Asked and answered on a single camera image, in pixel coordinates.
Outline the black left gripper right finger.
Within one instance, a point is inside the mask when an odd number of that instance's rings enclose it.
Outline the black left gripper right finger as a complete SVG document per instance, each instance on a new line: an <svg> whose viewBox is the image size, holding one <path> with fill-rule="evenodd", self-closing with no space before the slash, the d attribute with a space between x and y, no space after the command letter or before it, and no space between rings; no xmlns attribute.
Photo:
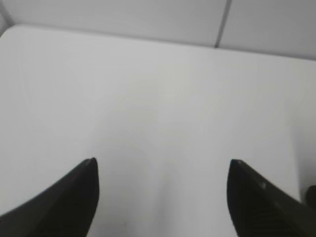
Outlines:
<svg viewBox="0 0 316 237"><path fill-rule="evenodd" d="M239 237L314 237L316 211L256 172L242 160L230 162L227 205Z"/></svg>

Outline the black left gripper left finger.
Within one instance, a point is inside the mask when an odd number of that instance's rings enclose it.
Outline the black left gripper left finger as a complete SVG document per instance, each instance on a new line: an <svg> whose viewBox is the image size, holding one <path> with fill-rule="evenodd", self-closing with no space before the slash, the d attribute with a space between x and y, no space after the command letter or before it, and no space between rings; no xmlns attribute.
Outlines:
<svg viewBox="0 0 316 237"><path fill-rule="evenodd" d="M0 235L85 237L99 195L97 159L85 159L36 197L1 215Z"/></svg>

